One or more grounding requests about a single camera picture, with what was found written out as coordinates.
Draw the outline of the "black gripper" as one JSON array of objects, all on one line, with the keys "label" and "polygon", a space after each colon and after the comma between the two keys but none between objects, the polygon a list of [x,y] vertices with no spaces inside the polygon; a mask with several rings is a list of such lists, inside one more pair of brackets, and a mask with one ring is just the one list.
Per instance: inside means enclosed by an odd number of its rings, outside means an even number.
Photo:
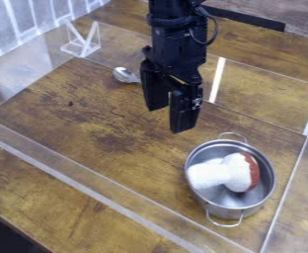
[{"label": "black gripper", "polygon": [[169,129],[173,133],[192,129],[203,104],[203,78],[199,67],[204,63],[201,45],[147,45],[143,48],[141,82],[148,109],[159,110],[168,105],[169,81],[180,85],[169,93]]}]

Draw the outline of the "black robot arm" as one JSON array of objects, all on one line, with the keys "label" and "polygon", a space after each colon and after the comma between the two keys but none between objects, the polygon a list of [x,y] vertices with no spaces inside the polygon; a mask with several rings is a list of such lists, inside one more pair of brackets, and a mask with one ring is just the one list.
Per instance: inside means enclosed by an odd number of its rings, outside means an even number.
[{"label": "black robot arm", "polygon": [[196,126],[203,103],[199,66],[207,57],[207,18],[188,0],[149,0],[152,44],[143,48],[141,82],[148,109],[169,107],[169,130]]}]

